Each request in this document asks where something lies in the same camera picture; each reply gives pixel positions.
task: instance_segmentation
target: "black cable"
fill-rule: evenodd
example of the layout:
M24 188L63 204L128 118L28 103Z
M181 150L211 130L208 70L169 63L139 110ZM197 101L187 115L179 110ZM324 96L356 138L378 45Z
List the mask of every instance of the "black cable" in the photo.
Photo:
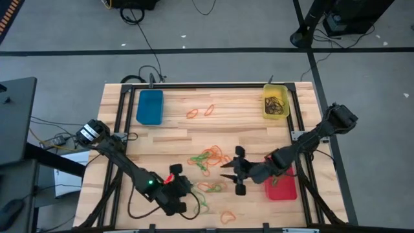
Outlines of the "black cable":
M51 121L48 121L48 120L40 119L40 118L35 117L35 116L31 116L31 118L35 118L36 120L40 120L42 122L46 122L46 123L50 123L50 124L59 124L59 125L64 125L64 126L83 126L82 124L51 122Z
M75 218L75 216L76 216L76 214L74 214L74 215L73 215L70 219L66 220L66 222L64 222L64 223L62 223L62 224L59 224L59 225L57 225L56 227L53 227L53 228L50 228L50 229L47 229L47 230L42 230L42 231L39 231L38 233L44 233L44 232L50 232L50 231L52 231L52 230L56 230L57 228L60 228L60 227L61 227L61 226L63 226L64 224L68 223L70 220L74 219L74 218Z
M140 24L139 24L139 23L143 20L143 18L144 18L144 14L145 14L145 13L144 13L144 9L139 8L139 9L141 10L142 16L141 16L141 18L140 18L140 19L136 19L135 14L134 14L134 12L132 11L132 8L130 8L129 10L131 11L131 14L132 14L132 16L133 16L133 18L134 18L134 20L132 20L130 17L125 16L125 15L124 15L124 9L125 9L125 8L127 8L127 7L129 7L129 6L132 6L132 5L128 5L128 4L130 4L130 3L127 3L126 5L124 5L124 6L120 9L120 15L121 15L121 18L122 18L122 20L124 20L124 22L125 22L125 23L127 23L128 25L137 25L137 26L138 26L138 28L140 29L140 31L141 31L141 33L142 33L142 35L143 35L143 37L144 37L144 39L145 39L145 41L146 41L146 43L147 43L147 45L148 45L149 49L150 49L150 50L151 50L151 52L154 54L154 57L155 57L155 59L156 59L156 61L157 61L157 64L158 64L158 70L157 70L154 66L152 66L152 65L143 65L143 66L141 66L141 68L139 69L139 72L138 72L138 77L136 77L136 78L138 78L138 79L142 79L142 78L141 78L141 70L142 70L143 68L146 68L146 67L151 67L152 69L154 69L154 70L157 72L157 74L158 74L158 78L159 78L159 82L165 82L165 78L166 78L166 77L162 75L162 69L161 69L160 60L158 59L157 54L156 54L156 53L155 53L155 51L153 50L153 47L152 47L152 46L151 46L151 44L149 43L147 36L145 35L144 31L142 30L142 28L141 28L141 26L140 26Z
M325 152L323 152L323 151L320 151L320 150L315 150L315 151L317 151L317 152L319 152L319 153L321 153L321 154L323 154L323 155L326 155L326 156L328 156L329 158L331 158L331 159L332 159L332 161L333 161L333 163L334 163L334 166L336 167L336 161L335 161L334 157L332 157L332 156L330 156L329 154L327 154L327 153L325 153Z
M204 16L208 16L212 11L213 11L213 9L214 9L214 6L215 6L215 2L217 1L217 0L214 0L214 2L213 2L213 6L212 6L212 8L210 9L210 11L208 12L208 13L203 13L203 12L201 12L200 10L199 10L199 8L197 7L197 5L194 3L194 0L191 0L191 1L193 1L193 5L194 5L194 7L195 7L195 9L200 13L200 14L202 14L202 15L204 15Z
M129 215L130 218L133 218L133 219L142 219L142 218L145 218L145 217L151 215L153 212L155 212L159 208L161 208L161 206L158 206L155 209L151 210L150 212L148 212L148 213L146 213L144 215L141 215L141 216L134 216L134 215L132 215L131 214L131 200L132 200L132 195L134 194L134 190L135 190L134 184L132 183L131 195L129 195L129 199L128 199L128 215Z
M201 206L200 206L200 201L199 201L199 199L197 198L197 196L193 193L193 192L190 192L190 194L195 198L195 200L197 201L197 206L198 206L198 211L197 211L197 213L193 216L193 217L187 217L187 216L185 216L184 214L182 214L182 213L179 213L180 215L181 215L181 217L183 217L183 218L185 218L185 219L187 219L187 220L193 220L193 219L195 219L199 214L200 214L200 209L201 209Z
M30 122L31 122L31 123L35 123L35 124L40 124L40 125L45 125L45 126L54 126L54 127L60 128L61 130L63 130L63 131L64 131L64 133L66 133L66 134L68 134L68 135L70 135L70 136L71 136L71 139L72 139L72 141L73 141L73 144L74 144L74 145L76 145L76 142L75 142L75 140L74 140L74 137L76 137L76 136L75 136L75 135L73 135L72 133L69 133L66 129L63 129L62 127L60 127L60 126L58 126L58 125L56 125L56 124L49 124L49 123L35 122L34 120L30 120Z
M361 40L364 36L368 36L368 35L372 34L372 33L375 31L375 26L374 26L374 24L372 24L372 28L373 28L373 30L372 30L372 31L367 32L367 33L365 33L365 34L361 35L361 36L360 36L360 37L359 37L359 38L355 41L355 43L353 43L352 45L350 45L350 46L348 46L348 47L344 47L344 46L340 45L338 42L336 42L336 41L332 40L332 39L340 39L340 38L332 38L332 39L329 39L329 38L325 38L325 37L323 37L323 36L314 35L314 36L313 36L313 39L314 39L314 40L316 40L316 41L320 41L320 42L329 42L329 43L331 44L331 48L332 48L332 49L333 49L333 43L334 43L335 45L339 46L341 49L350 49L350 48L354 47L356 44L358 44L358 42L359 42L359 41L360 41L360 40ZM325 34L324 32L322 32L320 29L315 29L315 31L321 32L324 36L327 36L327 37L328 37L328 35L326 35L326 34ZM302 81L303 81L303 77L305 76L305 74L307 74L307 73L308 73L309 71L311 71L313 68L317 67L319 62L321 62L321 61L325 61L326 59L328 59L328 58L329 58L329 56L330 56L331 54L332 54L332 53L330 52L330 53L328 54L328 56L326 56L326 57L324 57L324 58L322 58L322 59L318 60L314 66L312 66L311 68L309 68L309 70L307 70L306 72L304 72L304 73L300 76L300 81L302 82Z
M134 138L134 139L129 139L129 136L130 135L135 135L135 137L136 138ZM138 139L138 134L137 133L128 133L126 136L123 136L121 139L124 139L124 138L126 138L126 137L128 137L128 139L127 140L136 140L136 139Z
M135 15L134 15L134 12L132 11L132 9L130 9L130 11L131 11L131 14L132 14L132 16L134 17L134 19L136 20L136 17L135 17ZM137 23L136 24L137 26L138 26L138 28L140 29L140 31L141 31L141 33L142 33L142 35L143 35L143 37L144 37L144 39L145 39L145 41L147 42L147 45L148 45L148 47L149 47L149 49L151 50L151 52L154 54L154 57L155 57L155 59L156 59L156 61L157 61L157 63L158 63L158 68L159 68L159 70L160 70L160 72L159 72L159 76L160 76L160 78L162 77L162 69L161 69L161 64L160 64L160 61L158 60L158 57L157 57L157 54L155 53L155 51L153 50L153 47L149 44L149 41L148 41L148 39L147 39L147 36L145 35L145 33L144 33L144 31L142 30L142 28L141 28L141 26L140 26L140 24L139 23Z
M85 165L85 169L88 167L88 165L90 165L91 162L93 162L95 159L97 159L99 156L101 156L101 154L97 155L95 158L91 159L91 161L89 161L86 165Z

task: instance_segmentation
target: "black bracket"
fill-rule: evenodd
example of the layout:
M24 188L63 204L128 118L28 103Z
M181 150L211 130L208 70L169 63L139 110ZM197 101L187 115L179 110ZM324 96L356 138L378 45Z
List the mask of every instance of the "black bracket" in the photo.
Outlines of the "black bracket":
M287 89L289 91L296 92L296 85L293 82L292 83L285 83L285 87L287 87Z
M269 223L263 223L263 233L270 233Z
M148 233L155 233L155 224L150 224L149 225Z
M131 84L123 84L121 87L121 94L125 94L129 90L131 90L132 85Z

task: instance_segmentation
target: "cable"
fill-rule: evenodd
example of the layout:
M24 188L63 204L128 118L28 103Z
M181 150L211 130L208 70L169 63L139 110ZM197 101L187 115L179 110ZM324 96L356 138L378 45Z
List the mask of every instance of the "cable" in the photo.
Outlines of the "cable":
M35 117L35 116L31 116L31 118L35 118L36 120L40 120L42 122L46 122L46 123L49 123L49 124L59 124L59 125L64 125L64 126L83 126L82 124L51 122L51 121L48 121L48 120L40 119L40 118Z
M194 0L191 0L191 1L193 1L193 5L194 5L194 7L195 7L195 9L200 13L200 14L202 14L202 15L204 15L204 16L208 16L212 11L213 11L213 9L214 9L214 6L215 6L215 2L217 1L217 0L214 0L214 2L213 2L213 6L212 6L212 8L210 9L210 11L208 12L208 13L202 13L199 9L198 9L198 7L197 7L197 5L194 3Z
M181 214L181 213L179 213L180 215L181 215L181 217L183 217L183 218L185 218L185 219L187 219L187 220L193 220L193 219L195 219L199 214L200 214L200 209L201 209L201 205L200 205L200 201L199 201L199 199L197 198L197 196L193 193L193 192L190 192L190 194L195 198L195 200L197 201L197 206L199 207L199 210L197 211L197 213L193 216L193 217L187 217L187 216L185 216L184 214Z
M136 20L136 17L135 17L135 15L134 15L134 12L132 11L132 9L129 9L130 11L131 11L131 14L132 14L132 16L134 17L134 19ZM154 57L155 57L155 59L156 59L156 61L157 61L157 63L158 63L158 68L159 68L159 76L160 76L160 78L163 78L162 77L162 69L161 69L161 64L160 64L160 61L158 60L158 57L157 57L157 54L155 53L155 51L153 50L153 47L149 44L149 41L148 41L148 39L147 39L147 36L145 35L145 33L144 33L144 31L142 30L142 28L141 28L141 26L140 26L140 24L139 23L137 23L136 24L137 26L138 26L138 28L140 29L140 31L141 31L141 33L142 33L142 35L143 35L143 37L144 37L144 39L145 39L145 41L146 41L146 43L147 43L147 45L148 45L148 47L149 47L149 49L151 49L151 52L154 54Z
M144 215L141 215L141 216L134 216L134 215L132 215L131 214L131 200L132 200L132 195L134 194L134 190L135 190L134 189L134 183L132 183L132 190L131 190L131 194L129 195L129 199L128 199L128 215L129 215L130 218L133 218L133 219L142 219L142 218L145 218L145 217L151 215L153 212L155 212L159 208L161 208L161 206L158 206L155 209L151 210L150 212L148 212L148 213L146 213Z
M109 0L109 5L108 5L108 1L106 0L101 0L101 2L103 3L103 5L105 5L106 9L108 10L112 9L112 0Z
M57 228L60 228L60 227L61 227L61 226L63 226L64 224L68 223L70 220L74 219L74 218L75 218L75 216L76 216L76 214L74 214L74 215L73 215L70 219L66 220L66 222L64 222L64 223L62 223L62 224L59 224L59 225L57 225L56 227L53 227L53 228L50 228L50 229L47 229L47 230L42 230L42 231L40 231L40 232L38 232L38 233L44 233L44 232L50 232L50 231L52 231L52 230L56 230Z
M360 41L360 40L361 40L364 36L368 36L368 35L372 34L372 33L375 31L375 26L374 26L374 24L372 24L372 28L373 28L373 30L372 30L372 31L367 32L367 33L365 33L365 34L361 35L361 36L360 36L360 37L359 37L359 38L355 41L355 43L353 43L352 45L350 45L350 46L348 46L348 47L344 47L344 46L340 45L338 42L336 42L336 41L332 40L332 39L336 39L336 38L329 39L329 38L324 38L324 37L322 37L322 36L314 35L314 36L313 36L313 39L314 39L314 40L316 40L316 41L320 41L320 42L329 42L329 43L331 44L331 49L333 49L333 43L334 43L335 45L339 46L341 49L350 49L350 48L354 47L356 44L358 44L358 42L359 42L359 41ZM324 32L322 32L320 29L315 29L315 31L321 32L324 36L329 37L329 36L328 36L328 35L326 35ZM328 59L328 58L329 58L329 56L330 56L331 54L332 54L332 53L330 52L330 53L329 53L326 57L324 57L324 58L322 58L322 59L318 60L314 66L312 66L311 68L309 68L309 70L307 70L306 72L304 72L304 73L300 76L300 81L302 82L302 81L303 81L303 77L305 76L305 74L307 74L307 73L308 73L309 71L311 71L313 68L317 67L319 62L321 62L321 61L325 61L326 59Z
M51 144L48 144L47 142L45 142L44 140L41 140L41 139L39 139L38 138L38 136L36 136L36 134L34 134L34 132L32 131L32 129L28 129L29 130L29 132L33 135L33 137L36 139L36 140L38 140L39 142L41 142L41 143L43 143L44 145L48 145L48 146L52 146L52 147L54 147L54 148L58 148L58 149L61 149L61 150L67 150L67 151L77 151L77 150L72 150L72 149L69 149L69 148L64 148L64 147L62 147L62 146L57 146L57 145L51 145Z
M88 165L93 162L95 159L97 159L99 156L101 156L101 154L97 155L95 158L91 159L91 161L89 161L86 165L85 165L85 169L88 167Z
M127 8L127 7L129 7L129 6L133 6L134 5L134 3L126 3L121 9L120 9L120 15L121 15L121 18L122 18L122 20L125 22L125 23L127 23L128 25L137 25L138 26L138 28L140 29L140 31L141 31L141 33L142 33L142 35L143 35L143 37L144 37L144 39L145 39L145 41L146 41L146 43L147 43L147 45L148 45L148 47L149 47L149 49L151 50L151 52L154 54L154 57L155 57L155 59L156 59L156 61L157 61L157 64L158 64L158 70L157 70L157 68L155 68L154 66L152 66L152 65L143 65L143 66L141 66L140 67L140 69L139 69L139 71L138 71L138 77L141 77L141 70L143 69L143 68L146 68L146 67L150 67L150 68L152 68L152 69L154 69L156 72L157 72L157 74L158 74L158 78L159 78L159 82L161 83L161 82L165 82L165 79L166 79L166 76L163 76L162 75L162 69L161 69L161 64L160 64L160 61L159 61L159 59L158 59L158 56L157 56L157 54L155 53L155 51L153 50L153 48L152 48L152 46L151 46L151 44L149 43L149 41L148 41L148 38L147 38L147 36L145 35L145 33L144 33L144 31L142 30L142 28L141 28L141 26L140 26L140 22L144 19L144 16L145 16L145 11L144 11L144 9L143 8L139 8L140 10L141 10L141 13L142 13L142 16L141 16L141 18L140 19L136 19L136 17L135 17L135 14L134 14L134 12L132 11L132 8L130 8L129 10L131 11L131 14L132 14L132 16L133 16L133 18L134 18L134 20L132 20L130 17L128 17L128 16L125 16L124 15L124 9L125 8Z
M61 129L61 130L63 130L66 134L70 135L70 136L72 137L73 144L74 144L74 145L76 144L75 140L73 139L73 138L75 137L75 135L73 135L72 133L69 133L66 129L63 129L61 126L58 126L57 124L35 122L34 120L30 120L30 122L35 123L35 124L41 124L41 125L45 125L45 126L54 126L54 127L60 128L60 129Z
M319 153L322 153L322 154L324 154L324 155L328 156L329 158L331 158L331 159L332 159L332 161L333 161L333 163L334 163L334 166L336 167L336 161L335 161L334 157L332 157L332 156L330 156L329 154L327 154L327 153L325 153L325 152L323 152L323 151L320 151L320 150L315 150L315 151L317 151L317 152L319 152Z

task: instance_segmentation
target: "white paper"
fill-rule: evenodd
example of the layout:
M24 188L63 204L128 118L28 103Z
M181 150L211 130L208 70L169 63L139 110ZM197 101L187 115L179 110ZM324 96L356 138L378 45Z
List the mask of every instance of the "white paper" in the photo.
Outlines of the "white paper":
M89 151L71 153L69 155L62 155L62 157L86 165L88 163ZM82 185L82 178L54 169L54 184L73 185L80 187ZM68 194L71 192L80 191L81 188L79 187L56 186L55 197L59 197L63 194Z

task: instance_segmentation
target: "black stand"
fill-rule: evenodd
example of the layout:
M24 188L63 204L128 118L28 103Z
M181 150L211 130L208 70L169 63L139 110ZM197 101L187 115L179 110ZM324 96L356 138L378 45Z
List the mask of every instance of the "black stand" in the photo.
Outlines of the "black stand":
M76 175L78 177L83 177L85 173L84 165L43 150L37 146L33 146L30 143L26 144L25 159L36 159L39 163L45 166Z

